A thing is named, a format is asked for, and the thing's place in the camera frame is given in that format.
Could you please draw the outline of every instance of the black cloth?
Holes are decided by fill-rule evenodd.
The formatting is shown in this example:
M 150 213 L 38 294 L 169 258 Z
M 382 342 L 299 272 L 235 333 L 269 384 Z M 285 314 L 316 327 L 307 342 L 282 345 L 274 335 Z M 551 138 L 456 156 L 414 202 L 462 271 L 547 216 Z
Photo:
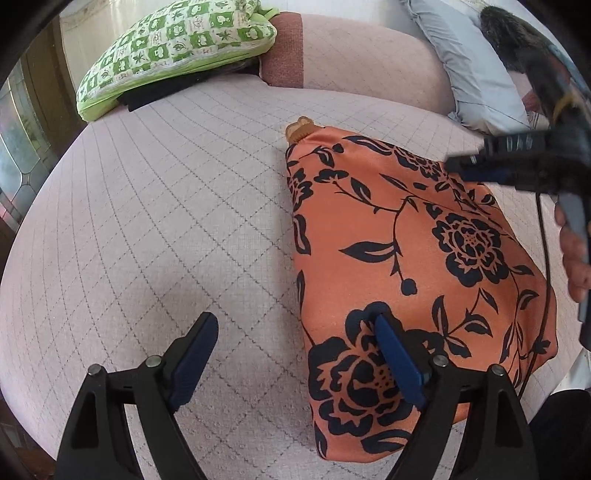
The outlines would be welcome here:
M 550 395 L 530 422 L 540 480 L 591 479 L 591 395 Z
M 217 69 L 205 70 L 204 72 L 186 73 L 185 75 L 158 80 L 128 90 L 119 95 L 117 100 L 123 105 L 126 105 L 130 112 L 133 112 L 139 107 L 148 105 L 149 103 L 160 100 L 173 93 L 180 92 L 191 85 L 204 82 L 214 75 L 232 72 L 258 75 L 258 58 L 237 61 L 230 65 L 218 67 Z

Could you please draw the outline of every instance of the black leaf pattern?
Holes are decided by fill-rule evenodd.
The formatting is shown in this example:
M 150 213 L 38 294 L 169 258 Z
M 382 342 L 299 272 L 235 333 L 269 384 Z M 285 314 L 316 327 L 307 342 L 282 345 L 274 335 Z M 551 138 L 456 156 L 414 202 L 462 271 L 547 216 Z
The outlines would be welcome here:
M 433 220 L 436 220 L 437 217 L 439 217 L 443 213 L 443 210 L 439 208 L 437 205 L 433 205 L 432 203 L 428 202 L 425 202 L 425 209 L 427 210 L 427 213 L 431 216 Z
M 285 161 L 289 160 L 289 157 L 293 153 L 296 145 L 297 145 L 297 143 L 294 143 L 293 145 L 290 145 L 290 147 L 285 151 Z
M 395 254 L 393 245 L 392 243 L 359 242 L 339 251 L 362 262 L 379 263 L 386 261 Z
M 361 440 L 361 445 L 368 453 L 396 452 L 406 443 L 388 441 L 396 438 L 408 440 L 410 438 L 410 433 L 400 429 L 386 430 L 385 432 L 376 433 L 375 435 L 364 438 Z
M 415 201 L 412 198 L 407 198 L 407 203 L 409 203 L 416 211 L 418 211 L 418 207 L 417 204 L 415 203 Z
M 493 206 L 496 204 L 496 200 L 490 193 L 487 193 L 486 195 L 484 195 L 480 203 L 483 205 Z
M 351 187 L 360 200 L 369 203 L 369 200 L 371 200 L 371 190 L 365 183 L 351 177 Z
M 329 444 L 316 422 L 314 422 L 314 438 L 316 440 L 316 450 L 318 450 L 318 455 L 326 460 L 326 452 L 328 451 Z
M 300 314 L 301 314 L 301 308 L 304 305 L 304 295 L 306 293 L 306 278 L 304 276 L 303 270 L 300 270 L 300 273 L 297 274 L 295 284 L 297 286 L 297 296 L 298 296 L 298 300 L 300 301 Z
M 517 305 L 519 305 L 520 310 L 525 310 L 529 303 L 536 297 L 540 295 L 533 290 L 525 289 L 523 290 L 519 296 L 517 297 Z
M 517 365 L 517 370 L 515 371 L 515 375 L 513 375 L 513 387 L 517 388 L 517 385 L 521 383 L 521 380 L 521 367 L 520 365 Z
M 491 307 L 493 307 L 495 309 L 495 312 L 499 313 L 499 307 L 496 305 L 495 298 L 484 288 L 480 289 L 480 294 L 482 295 L 484 301 L 487 302 L 487 304 L 489 304 Z
M 431 308 L 431 317 L 433 318 L 435 328 L 444 336 L 447 336 L 449 323 L 447 321 L 445 305 L 443 304 L 443 295 L 437 297 L 433 302 L 433 306 Z
M 513 335 L 514 324 L 511 323 L 505 332 L 505 336 L 503 337 L 503 348 L 501 349 L 501 358 L 499 359 L 500 364 L 509 358 L 509 348 L 511 347 L 511 343 L 513 343 Z
M 294 215 L 295 249 L 300 255 L 311 255 L 312 248 L 306 237 L 306 219 L 303 215 Z
M 363 135 L 351 135 L 350 137 L 345 137 L 343 140 L 349 140 L 354 144 L 367 147 L 370 150 L 373 150 L 374 152 L 379 153 L 380 155 L 384 155 L 386 157 L 392 155 L 392 150 L 390 150 L 387 147 L 384 147 L 383 145 L 380 145 L 373 138 L 364 137 Z
M 326 147 L 316 147 L 312 153 L 318 155 L 320 161 L 326 165 L 327 167 L 334 168 L 335 167 L 335 160 L 332 156 L 332 152 L 330 149 Z
M 463 191 L 464 193 L 466 193 L 466 188 L 464 185 L 462 185 L 460 182 L 458 182 L 455 178 L 453 177 L 449 177 L 449 179 L 453 182 L 453 184 L 460 189 L 461 191 Z
M 398 187 L 401 190 L 404 190 L 405 192 L 408 191 L 407 186 L 404 184 L 403 181 L 400 181 L 398 179 L 395 179 L 389 175 L 385 175 L 383 173 L 380 174 L 382 176 L 382 178 L 388 182 L 390 182 L 392 185 L 394 185 L 395 187 Z
M 525 265 L 516 265 L 514 266 L 511 271 L 517 275 L 533 275 L 534 273 L 531 271 L 529 267 Z
M 445 341 L 452 355 L 461 356 L 462 358 L 470 358 L 472 356 L 466 342 L 458 337 L 448 336 L 445 338 Z
M 392 271 L 390 272 L 390 276 L 396 275 L 400 271 L 400 263 L 398 262 L 398 258 L 394 259 L 394 265 L 392 266 Z
M 532 347 L 532 351 L 538 355 L 545 355 L 548 353 L 548 347 L 550 346 L 550 340 L 542 340 L 537 338 Z
M 521 325 L 517 324 L 517 342 L 519 343 L 519 348 L 523 347 L 523 330 L 521 329 Z
M 450 185 L 448 184 L 448 182 L 440 181 L 437 185 L 435 185 L 435 191 L 443 192 L 444 190 L 447 190 L 449 187 Z
M 474 332 L 478 335 L 488 335 L 492 337 L 491 326 L 482 315 L 470 313 L 466 310 L 466 318 L 464 319 L 464 330 L 467 332 Z

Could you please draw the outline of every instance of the green patterned cushion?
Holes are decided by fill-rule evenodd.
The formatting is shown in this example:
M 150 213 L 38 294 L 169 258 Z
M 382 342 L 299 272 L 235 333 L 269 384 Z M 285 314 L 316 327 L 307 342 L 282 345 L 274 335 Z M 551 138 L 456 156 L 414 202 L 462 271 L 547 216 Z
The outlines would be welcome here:
M 183 0 L 143 18 L 103 53 L 80 83 L 77 107 L 100 118 L 132 88 L 261 55 L 277 30 L 260 0 Z

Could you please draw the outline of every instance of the finger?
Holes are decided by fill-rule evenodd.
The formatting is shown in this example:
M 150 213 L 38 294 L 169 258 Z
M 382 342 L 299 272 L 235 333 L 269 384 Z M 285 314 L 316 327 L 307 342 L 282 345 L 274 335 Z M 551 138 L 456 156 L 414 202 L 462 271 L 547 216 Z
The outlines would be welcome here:
M 563 258 L 563 265 L 569 282 L 575 287 L 585 288 L 586 290 L 591 288 L 591 267 L 589 265 L 568 258 Z
M 556 223 L 560 226 L 566 225 L 566 215 L 564 214 L 564 210 L 558 204 L 554 207 L 554 220 L 556 220 Z
M 585 290 L 584 288 L 577 287 L 577 286 L 573 285 L 571 282 L 569 282 L 569 295 L 570 295 L 570 298 L 572 298 L 575 302 L 581 303 L 584 300 L 587 292 L 588 292 L 588 290 Z
M 560 230 L 560 249 L 567 257 L 578 259 L 581 259 L 586 252 L 584 240 L 567 226 Z

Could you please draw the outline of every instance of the orange floral bag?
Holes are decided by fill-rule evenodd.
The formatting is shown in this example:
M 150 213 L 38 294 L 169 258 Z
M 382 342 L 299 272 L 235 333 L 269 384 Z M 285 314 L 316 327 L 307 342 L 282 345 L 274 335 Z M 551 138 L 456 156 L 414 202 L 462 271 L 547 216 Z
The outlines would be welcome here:
M 325 459 L 372 462 L 418 419 L 372 312 L 387 306 L 430 352 L 500 363 L 518 385 L 534 351 L 536 368 L 557 352 L 556 300 L 540 335 L 545 279 L 484 185 L 383 141 L 314 130 L 286 159 L 316 445 Z

